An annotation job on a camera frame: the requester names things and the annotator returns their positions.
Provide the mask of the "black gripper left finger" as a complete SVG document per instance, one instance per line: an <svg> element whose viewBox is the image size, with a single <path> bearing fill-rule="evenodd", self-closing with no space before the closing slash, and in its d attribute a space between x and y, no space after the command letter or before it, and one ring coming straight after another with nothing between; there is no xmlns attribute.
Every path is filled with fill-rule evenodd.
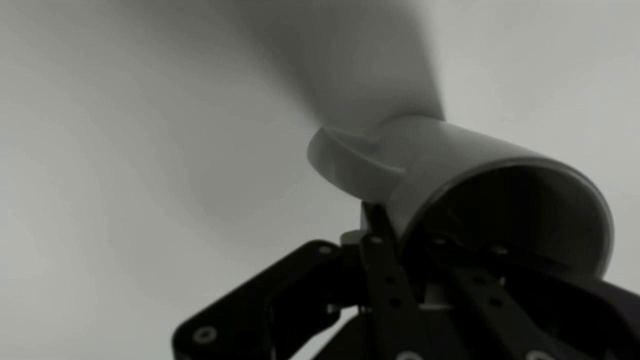
<svg viewBox="0 0 640 360"><path fill-rule="evenodd" d="M290 360L310 337L358 313L313 360L425 360L415 296L383 207L337 244L310 240L224 294L171 333L173 360Z"/></svg>

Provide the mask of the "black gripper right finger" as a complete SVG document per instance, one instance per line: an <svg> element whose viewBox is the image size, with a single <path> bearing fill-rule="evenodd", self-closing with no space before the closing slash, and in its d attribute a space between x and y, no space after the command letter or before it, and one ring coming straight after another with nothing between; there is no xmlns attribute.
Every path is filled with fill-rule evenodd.
<svg viewBox="0 0 640 360"><path fill-rule="evenodd" d="M640 360L640 300L522 247L425 242L470 337L498 360Z"/></svg>

